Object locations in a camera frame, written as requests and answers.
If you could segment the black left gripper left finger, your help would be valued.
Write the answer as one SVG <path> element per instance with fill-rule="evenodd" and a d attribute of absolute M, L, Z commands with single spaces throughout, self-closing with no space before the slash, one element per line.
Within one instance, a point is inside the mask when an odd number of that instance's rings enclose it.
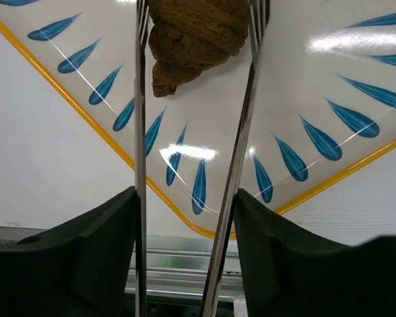
<path fill-rule="evenodd" d="M 100 206 L 14 244 L 0 244 L 0 316 L 119 316 L 138 198 Z"/>

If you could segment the silver metal tongs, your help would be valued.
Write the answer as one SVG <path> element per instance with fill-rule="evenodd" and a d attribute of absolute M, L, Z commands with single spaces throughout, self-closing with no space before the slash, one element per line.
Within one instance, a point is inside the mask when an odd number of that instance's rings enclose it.
<path fill-rule="evenodd" d="M 249 2 L 249 31 L 252 61 L 236 140 L 228 170 L 226 187 L 218 218 L 209 269 L 203 291 L 202 316 L 215 316 L 226 251 L 234 216 L 234 205 L 247 150 L 259 70 L 263 58 L 263 41 L 269 23 L 270 1 Z M 145 133 L 145 46 L 148 39 L 149 5 L 136 2 L 135 21 L 135 189 L 139 212 L 135 224 L 135 314 L 147 315 L 147 202 L 146 202 L 146 133 Z"/>

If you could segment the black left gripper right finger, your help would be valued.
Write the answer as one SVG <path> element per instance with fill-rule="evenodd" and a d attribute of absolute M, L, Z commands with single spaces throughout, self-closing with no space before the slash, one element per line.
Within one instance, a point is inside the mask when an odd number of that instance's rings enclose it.
<path fill-rule="evenodd" d="M 396 316 L 396 236 L 333 242 L 245 190 L 234 225 L 250 316 Z"/>

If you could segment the brown croissant bread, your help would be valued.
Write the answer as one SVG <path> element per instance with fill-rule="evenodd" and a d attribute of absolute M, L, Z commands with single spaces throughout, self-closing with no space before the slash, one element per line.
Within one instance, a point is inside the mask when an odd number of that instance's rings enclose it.
<path fill-rule="evenodd" d="M 159 0 L 148 5 L 157 98 L 175 94 L 179 86 L 238 55 L 248 37 L 247 1 Z"/>

